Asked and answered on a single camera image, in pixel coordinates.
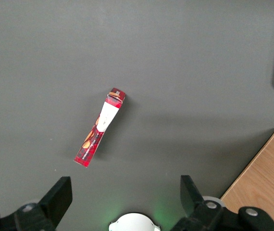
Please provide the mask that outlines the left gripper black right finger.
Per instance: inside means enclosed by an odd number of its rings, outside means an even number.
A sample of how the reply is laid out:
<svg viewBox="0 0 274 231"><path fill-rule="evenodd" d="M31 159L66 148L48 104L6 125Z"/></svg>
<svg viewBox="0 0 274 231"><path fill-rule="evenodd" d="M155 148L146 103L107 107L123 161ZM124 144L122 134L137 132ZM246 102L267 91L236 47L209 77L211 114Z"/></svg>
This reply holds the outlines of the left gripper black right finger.
<svg viewBox="0 0 274 231"><path fill-rule="evenodd" d="M180 199L186 216L173 231L274 231L274 220L264 210L244 206L234 213L214 200L205 200L189 175L180 179Z"/></svg>

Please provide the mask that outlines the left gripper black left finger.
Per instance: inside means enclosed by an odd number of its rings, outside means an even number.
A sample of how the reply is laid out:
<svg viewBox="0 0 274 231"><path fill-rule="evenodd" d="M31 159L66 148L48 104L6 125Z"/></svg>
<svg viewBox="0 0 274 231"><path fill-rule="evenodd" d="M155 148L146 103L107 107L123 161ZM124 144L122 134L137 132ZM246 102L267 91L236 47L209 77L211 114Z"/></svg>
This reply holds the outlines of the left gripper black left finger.
<svg viewBox="0 0 274 231"><path fill-rule="evenodd" d="M0 231L55 231L72 200L71 178L61 177L39 202L0 217Z"/></svg>

